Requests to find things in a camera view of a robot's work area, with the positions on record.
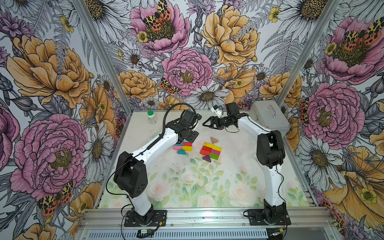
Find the natural wood triangle block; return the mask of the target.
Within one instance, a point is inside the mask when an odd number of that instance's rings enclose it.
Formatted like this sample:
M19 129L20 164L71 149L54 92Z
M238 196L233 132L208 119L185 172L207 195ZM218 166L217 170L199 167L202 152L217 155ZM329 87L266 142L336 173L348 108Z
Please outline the natural wood triangle block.
M217 144L219 142L219 140L214 138L214 137L211 137L211 142L212 142L212 144Z

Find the yellow block long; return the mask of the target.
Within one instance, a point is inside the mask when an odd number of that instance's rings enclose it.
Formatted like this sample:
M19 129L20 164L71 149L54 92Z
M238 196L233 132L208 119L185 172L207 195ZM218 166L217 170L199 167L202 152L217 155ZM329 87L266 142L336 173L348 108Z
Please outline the yellow block long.
M211 143L204 143L204 146L212 149L214 145Z

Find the magenta block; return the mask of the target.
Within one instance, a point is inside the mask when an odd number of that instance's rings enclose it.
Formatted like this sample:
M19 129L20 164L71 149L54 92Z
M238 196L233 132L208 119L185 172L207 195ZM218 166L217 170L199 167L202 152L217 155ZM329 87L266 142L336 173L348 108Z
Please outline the magenta block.
M217 151L217 150L214 150L214 149L212 149L212 150L211 150L211 153L212 153L212 154L215 154L215 155L218 155L218 156L219 156L221 152L220 152L220 151Z

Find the purple triangle block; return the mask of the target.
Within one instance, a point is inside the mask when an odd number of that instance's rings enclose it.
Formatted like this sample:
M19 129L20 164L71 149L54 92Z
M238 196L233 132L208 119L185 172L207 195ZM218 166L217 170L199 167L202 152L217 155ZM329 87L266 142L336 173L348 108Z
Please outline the purple triangle block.
M203 160L206 161L206 162L209 162L209 163L212 162L210 156L203 156Z

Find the green block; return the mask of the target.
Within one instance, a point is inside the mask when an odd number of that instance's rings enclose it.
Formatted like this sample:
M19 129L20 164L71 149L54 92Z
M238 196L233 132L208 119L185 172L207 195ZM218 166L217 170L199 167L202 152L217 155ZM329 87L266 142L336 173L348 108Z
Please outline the green block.
M214 159L214 160L217 160L217 161L218 161L220 156L217 155L217 154L214 154L214 153L210 153L210 154L209 154L209 157L210 157L211 159Z

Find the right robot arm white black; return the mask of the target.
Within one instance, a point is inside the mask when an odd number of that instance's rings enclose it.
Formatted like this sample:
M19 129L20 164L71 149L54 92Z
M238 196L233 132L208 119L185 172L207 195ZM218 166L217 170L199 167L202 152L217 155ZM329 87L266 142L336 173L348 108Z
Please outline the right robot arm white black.
M223 130L235 126L256 139L257 160L262 165L266 184L262 219L269 225L289 225L287 203L281 194L284 182L281 168L286 156L281 133L269 130L253 121L247 113L239 111L236 103L226 104L226 116L222 107L218 105L211 107L211 112L216 115L203 122L204 127Z

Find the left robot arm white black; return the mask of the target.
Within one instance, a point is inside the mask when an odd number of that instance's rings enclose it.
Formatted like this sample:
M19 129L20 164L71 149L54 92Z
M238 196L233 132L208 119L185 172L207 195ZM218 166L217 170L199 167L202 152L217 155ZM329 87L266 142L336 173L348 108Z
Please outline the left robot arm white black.
M133 206L128 214L129 227L132 224L148 226L155 222L154 207L145 193L149 182L147 165L171 146L184 141L193 143L199 135L196 127L202 116L195 110L184 110L179 118L167 123L168 113L164 115L163 129L158 137L133 153L122 152L119 155L113 178Z

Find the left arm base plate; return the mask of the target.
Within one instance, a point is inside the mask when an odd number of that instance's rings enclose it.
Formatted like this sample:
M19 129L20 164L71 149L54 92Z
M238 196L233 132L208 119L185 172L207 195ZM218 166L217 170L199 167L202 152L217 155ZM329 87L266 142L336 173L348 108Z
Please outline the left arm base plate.
M167 220L167 210L150 210L144 216L134 210L127 212L124 220L125 227L164 227Z

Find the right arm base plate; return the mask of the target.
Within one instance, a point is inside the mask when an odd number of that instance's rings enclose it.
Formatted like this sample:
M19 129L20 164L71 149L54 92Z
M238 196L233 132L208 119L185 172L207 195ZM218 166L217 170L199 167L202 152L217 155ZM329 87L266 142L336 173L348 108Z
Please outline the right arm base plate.
M251 226L290 226L292 224L287 210L273 213L267 209L248 209L243 216L249 220Z

